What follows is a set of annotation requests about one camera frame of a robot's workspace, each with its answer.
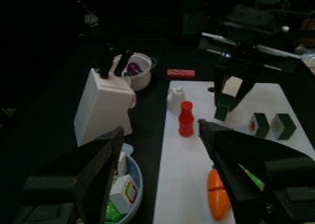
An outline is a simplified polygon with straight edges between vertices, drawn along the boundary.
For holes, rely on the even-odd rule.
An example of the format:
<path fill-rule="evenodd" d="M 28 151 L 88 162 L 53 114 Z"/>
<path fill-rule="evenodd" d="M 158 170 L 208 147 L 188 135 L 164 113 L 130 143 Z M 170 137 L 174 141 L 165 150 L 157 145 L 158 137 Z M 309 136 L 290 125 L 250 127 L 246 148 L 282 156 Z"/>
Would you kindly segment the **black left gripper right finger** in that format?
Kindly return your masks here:
<path fill-rule="evenodd" d="M 198 137 L 228 192 L 236 224 L 315 222 L 315 160 L 202 119 Z"/>

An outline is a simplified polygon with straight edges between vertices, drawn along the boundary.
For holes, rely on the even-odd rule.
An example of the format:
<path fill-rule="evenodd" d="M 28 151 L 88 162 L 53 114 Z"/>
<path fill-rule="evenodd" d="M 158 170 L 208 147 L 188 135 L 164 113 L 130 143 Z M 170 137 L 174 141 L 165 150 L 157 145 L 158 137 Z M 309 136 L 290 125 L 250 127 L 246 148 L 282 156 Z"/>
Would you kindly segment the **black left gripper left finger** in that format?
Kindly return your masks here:
<path fill-rule="evenodd" d="M 121 145 L 118 127 L 32 173 L 11 224 L 104 224 Z"/>

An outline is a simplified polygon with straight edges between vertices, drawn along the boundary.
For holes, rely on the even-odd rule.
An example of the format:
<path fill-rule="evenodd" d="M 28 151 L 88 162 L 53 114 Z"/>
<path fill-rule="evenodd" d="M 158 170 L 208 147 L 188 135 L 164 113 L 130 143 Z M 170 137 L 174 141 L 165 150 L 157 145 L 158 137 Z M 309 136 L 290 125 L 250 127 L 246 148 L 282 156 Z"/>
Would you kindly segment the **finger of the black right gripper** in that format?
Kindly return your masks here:
<path fill-rule="evenodd" d="M 249 90 L 253 88 L 257 78 L 257 72 L 252 69 L 245 70 L 240 75 L 238 79 L 242 81 L 241 85 L 238 86 L 238 90 L 236 92 L 236 96 L 233 97 L 233 102 L 230 109 L 234 109 L 237 105 L 240 104 L 241 100 L 244 99 L 244 96 L 249 92 Z"/>
<path fill-rule="evenodd" d="M 216 64 L 213 68 L 213 92 L 218 95 L 222 92 L 228 77 L 228 67 L 222 64 Z"/>

